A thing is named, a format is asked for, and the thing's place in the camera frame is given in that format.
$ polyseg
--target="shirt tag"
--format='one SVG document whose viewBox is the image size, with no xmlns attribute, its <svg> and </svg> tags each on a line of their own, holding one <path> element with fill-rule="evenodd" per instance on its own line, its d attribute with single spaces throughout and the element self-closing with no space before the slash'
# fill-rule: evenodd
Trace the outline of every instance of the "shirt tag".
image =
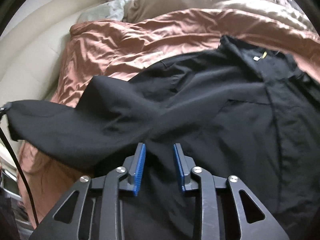
<svg viewBox="0 0 320 240">
<path fill-rule="evenodd" d="M 261 58 L 265 58 L 266 55 L 267 55 L 267 52 L 265 51 L 261 57 L 254 57 L 253 60 L 258 61 Z"/>
</svg>

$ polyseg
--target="blue gripper pad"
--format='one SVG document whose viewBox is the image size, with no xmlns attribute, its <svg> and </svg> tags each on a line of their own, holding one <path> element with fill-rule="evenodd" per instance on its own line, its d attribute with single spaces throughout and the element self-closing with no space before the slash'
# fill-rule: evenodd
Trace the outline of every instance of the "blue gripper pad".
<svg viewBox="0 0 320 240">
<path fill-rule="evenodd" d="M 135 171 L 134 176 L 134 187 L 133 187 L 133 194 L 136 197 L 138 195 L 138 192 L 140 190 L 141 180 L 142 180 L 142 173 L 143 173 L 143 167 L 144 162 L 146 160 L 146 145 L 143 144 L 140 150 L 140 155 L 138 159 L 137 168 Z"/>
<path fill-rule="evenodd" d="M 179 157 L 177 146 L 175 144 L 173 145 L 173 150 L 174 150 L 174 157 L 175 157 L 174 164 L 176 166 L 178 184 L 179 184 L 179 187 L 181 188 L 182 192 L 185 192 L 186 188 L 184 186 L 184 175 L 183 175 L 183 171 L 182 171 L 181 160 Z"/>
</svg>

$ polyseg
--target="bed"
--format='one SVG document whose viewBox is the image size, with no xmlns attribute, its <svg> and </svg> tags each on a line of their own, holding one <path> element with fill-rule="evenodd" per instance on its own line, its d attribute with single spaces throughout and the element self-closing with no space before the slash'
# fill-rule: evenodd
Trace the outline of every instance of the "bed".
<svg viewBox="0 0 320 240">
<path fill-rule="evenodd" d="M 320 82 L 320 38 L 308 17 L 293 3 L 53 0 L 0 40 L 0 103 L 46 99 L 75 107 L 95 75 L 128 81 L 165 58 L 216 49 L 224 34 L 290 53 L 301 70 Z M 42 220 L 84 173 L 27 142 L 20 147 L 12 141 L 12 145 L 16 152 L 19 149 L 20 165 Z M 14 164 L 5 149 L 2 152 L 2 166 L 14 173 Z M 35 226 L 28 194 L 17 177 L 24 206 Z"/>
</svg>

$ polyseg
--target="pink bedsheet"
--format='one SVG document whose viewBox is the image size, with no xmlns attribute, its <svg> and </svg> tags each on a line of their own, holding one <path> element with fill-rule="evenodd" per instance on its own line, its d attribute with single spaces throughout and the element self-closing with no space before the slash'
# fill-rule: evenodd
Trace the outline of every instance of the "pink bedsheet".
<svg viewBox="0 0 320 240">
<path fill-rule="evenodd" d="M 101 20 L 73 25 L 53 102 L 76 106 L 93 75 L 129 80 L 144 68 L 181 53 L 215 49 L 222 34 L 269 49 L 290 52 L 298 66 L 320 81 L 320 40 L 267 17 L 232 9 L 176 11 L 137 24 Z M 41 221 L 82 173 L 28 143 L 20 151 Z M 35 225 L 26 189 L 18 178 L 28 215 Z"/>
</svg>

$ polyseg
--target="silver screw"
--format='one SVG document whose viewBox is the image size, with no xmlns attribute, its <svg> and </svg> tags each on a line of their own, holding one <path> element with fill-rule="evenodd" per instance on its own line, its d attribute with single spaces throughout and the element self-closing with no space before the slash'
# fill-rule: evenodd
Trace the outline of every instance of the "silver screw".
<svg viewBox="0 0 320 240">
<path fill-rule="evenodd" d="M 121 167 L 116 168 L 116 171 L 118 173 L 124 173 L 126 171 L 126 169 L 125 169 L 125 167 L 121 166 Z"/>
<path fill-rule="evenodd" d="M 201 172 L 202 172 L 202 168 L 201 168 L 201 167 L 193 167 L 193 168 L 192 168 L 192 171 L 193 171 L 194 173 L 201 173 Z"/>
<path fill-rule="evenodd" d="M 82 176 L 82 177 L 80 177 L 80 182 L 85 183 L 85 182 L 88 182 L 88 181 L 89 181 L 89 179 L 90 179 L 90 177 L 89 177 L 89 176 Z"/>
<path fill-rule="evenodd" d="M 235 175 L 231 175 L 231 176 L 229 177 L 229 180 L 230 180 L 231 182 L 233 182 L 233 183 L 236 183 L 236 182 L 238 182 L 239 178 L 238 178 L 237 176 L 235 176 Z"/>
</svg>

